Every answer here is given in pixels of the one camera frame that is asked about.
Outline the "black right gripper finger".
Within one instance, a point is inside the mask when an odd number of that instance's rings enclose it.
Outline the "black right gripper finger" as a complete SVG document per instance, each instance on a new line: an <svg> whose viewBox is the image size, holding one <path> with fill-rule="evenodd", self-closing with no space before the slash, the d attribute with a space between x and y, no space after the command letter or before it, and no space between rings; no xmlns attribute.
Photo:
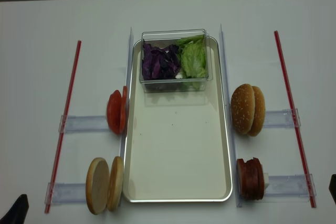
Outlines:
<svg viewBox="0 0 336 224"><path fill-rule="evenodd" d="M333 198L336 198L336 174L333 174L329 183L329 192Z"/></svg>

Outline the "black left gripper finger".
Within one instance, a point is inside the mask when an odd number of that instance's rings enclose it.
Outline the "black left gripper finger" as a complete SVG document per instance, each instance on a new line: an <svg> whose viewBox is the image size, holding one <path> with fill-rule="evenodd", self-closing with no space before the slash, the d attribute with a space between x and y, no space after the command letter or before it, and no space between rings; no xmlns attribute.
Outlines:
<svg viewBox="0 0 336 224"><path fill-rule="evenodd" d="M1 224L24 224L27 212L28 198L26 194L21 194L1 219Z"/></svg>

